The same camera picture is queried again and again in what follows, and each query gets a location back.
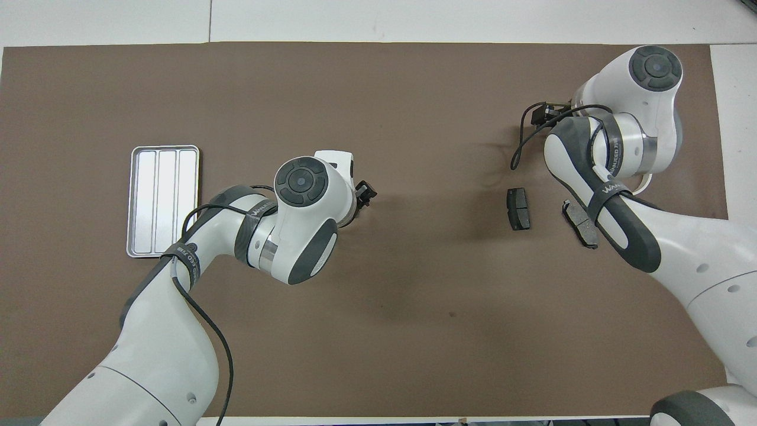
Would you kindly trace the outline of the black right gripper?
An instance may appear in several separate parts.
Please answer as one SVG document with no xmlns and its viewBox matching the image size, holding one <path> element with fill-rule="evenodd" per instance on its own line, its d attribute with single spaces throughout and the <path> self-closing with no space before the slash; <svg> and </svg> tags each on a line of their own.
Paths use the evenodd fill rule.
<svg viewBox="0 0 757 426">
<path fill-rule="evenodd" d="M 570 117 L 573 113 L 570 112 L 571 104 L 557 103 L 557 102 L 540 102 L 535 105 L 532 111 L 532 118 L 530 118 L 530 124 L 532 126 L 542 126 L 547 121 L 557 119 L 560 120 L 560 116 Z"/>
</svg>

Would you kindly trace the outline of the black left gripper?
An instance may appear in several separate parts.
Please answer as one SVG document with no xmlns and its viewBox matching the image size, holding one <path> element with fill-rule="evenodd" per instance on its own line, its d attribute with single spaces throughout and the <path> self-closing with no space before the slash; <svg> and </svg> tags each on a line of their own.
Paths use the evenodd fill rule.
<svg viewBox="0 0 757 426">
<path fill-rule="evenodd" d="M 368 185 L 367 181 L 362 180 L 360 181 L 356 186 L 356 208 L 354 211 L 354 215 L 352 215 L 352 218 L 355 219 L 358 217 L 360 210 L 362 210 L 363 207 L 368 206 L 370 204 L 370 200 L 375 198 L 377 196 L 377 192 L 371 185 Z"/>
</svg>

